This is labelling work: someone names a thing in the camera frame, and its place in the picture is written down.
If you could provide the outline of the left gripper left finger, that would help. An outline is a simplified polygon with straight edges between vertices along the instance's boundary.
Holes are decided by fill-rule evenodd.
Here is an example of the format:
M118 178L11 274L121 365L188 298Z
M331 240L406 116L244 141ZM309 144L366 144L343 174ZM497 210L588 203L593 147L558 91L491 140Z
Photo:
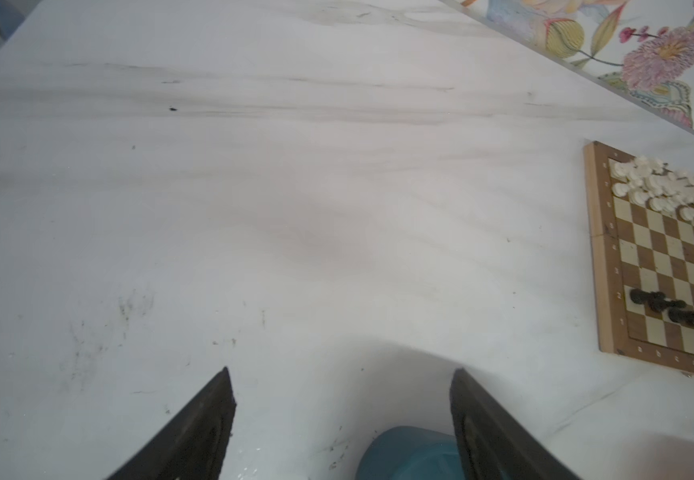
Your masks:
M237 403L227 368L217 373L110 480L217 480Z

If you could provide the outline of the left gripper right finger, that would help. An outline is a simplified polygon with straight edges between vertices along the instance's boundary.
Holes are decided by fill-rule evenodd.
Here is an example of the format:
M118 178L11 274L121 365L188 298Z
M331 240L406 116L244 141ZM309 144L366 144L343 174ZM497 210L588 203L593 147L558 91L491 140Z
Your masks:
M577 477L465 369L454 372L449 397L465 478L562 480Z

